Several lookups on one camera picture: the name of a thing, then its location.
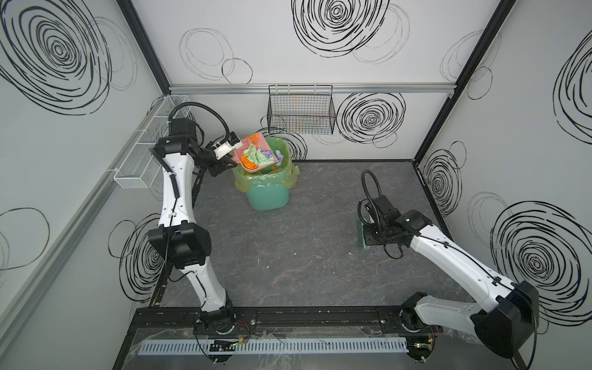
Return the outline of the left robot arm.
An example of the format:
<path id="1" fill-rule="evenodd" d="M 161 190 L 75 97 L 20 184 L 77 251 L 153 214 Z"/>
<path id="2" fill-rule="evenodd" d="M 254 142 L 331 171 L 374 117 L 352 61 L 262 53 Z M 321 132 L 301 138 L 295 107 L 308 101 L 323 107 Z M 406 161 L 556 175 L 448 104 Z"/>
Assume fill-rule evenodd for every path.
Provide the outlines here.
<path id="1" fill-rule="evenodd" d="M 210 113 L 223 126 L 223 136 L 205 143 L 201 127 L 179 115 L 185 108 Z M 148 241 L 194 288 L 199 303 L 195 323 L 226 335 L 234 330 L 236 314 L 211 263 L 211 235 L 197 224 L 194 206 L 205 174 L 217 177 L 237 166 L 230 152 L 240 141 L 222 116 L 203 103 L 188 101 L 175 106 L 166 122 L 168 134 L 150 148 L 163 171 L 163 200 L 157 227 L 148 232 Z"/>

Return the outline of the pink plastic dustpan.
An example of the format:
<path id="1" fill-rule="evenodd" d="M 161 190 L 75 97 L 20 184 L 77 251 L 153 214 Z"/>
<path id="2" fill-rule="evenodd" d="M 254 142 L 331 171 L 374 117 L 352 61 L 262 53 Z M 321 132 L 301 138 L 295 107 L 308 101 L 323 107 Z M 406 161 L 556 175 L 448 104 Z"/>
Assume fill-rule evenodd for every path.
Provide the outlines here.
<path id="1" fill-rule="evenodd" d="M 243 139 L 234 149 L 232 160 L 249 174 L 257 173 L 279 163 L 276 153 L 261 133 Z"/>

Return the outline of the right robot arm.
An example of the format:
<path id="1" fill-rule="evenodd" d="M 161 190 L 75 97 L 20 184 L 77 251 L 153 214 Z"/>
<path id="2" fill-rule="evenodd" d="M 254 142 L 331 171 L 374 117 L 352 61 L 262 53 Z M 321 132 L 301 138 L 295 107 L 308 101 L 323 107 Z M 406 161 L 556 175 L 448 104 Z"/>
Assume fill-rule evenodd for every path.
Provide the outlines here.
<path id="1" fill-rule="evenodd" d="M 436 326 L 471 335 L 494 354 L 524 368 L 520 349 L 527 340 L 537 340 L 538 290 L 529 282 L 515 282 L 489 268 L 419 211 L 400 212 L 380 187 L 372 196 L 368 180 L 378 181 L 372 171 L 362 171 L 364 197 L 357 205 L 362 247 L 410 248 L 433 262 L 473 299 L 456 302 L 417 292 L 401 305 L 402 327 L 417 333 Z"/>

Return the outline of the teal hand brush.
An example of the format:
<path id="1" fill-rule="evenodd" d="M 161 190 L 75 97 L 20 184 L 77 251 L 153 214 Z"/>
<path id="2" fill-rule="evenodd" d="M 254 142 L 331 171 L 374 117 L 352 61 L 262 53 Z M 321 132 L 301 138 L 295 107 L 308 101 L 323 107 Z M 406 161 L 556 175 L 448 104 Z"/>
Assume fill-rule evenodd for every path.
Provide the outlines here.
<path id="1" fill-rule="evenodd" d="M 367 245 L 365 239 L 365 224 L 361 220 L 357 220 L 356 227 L 359 247 L 363 250 L 368 250 L 369 246 Z"/>

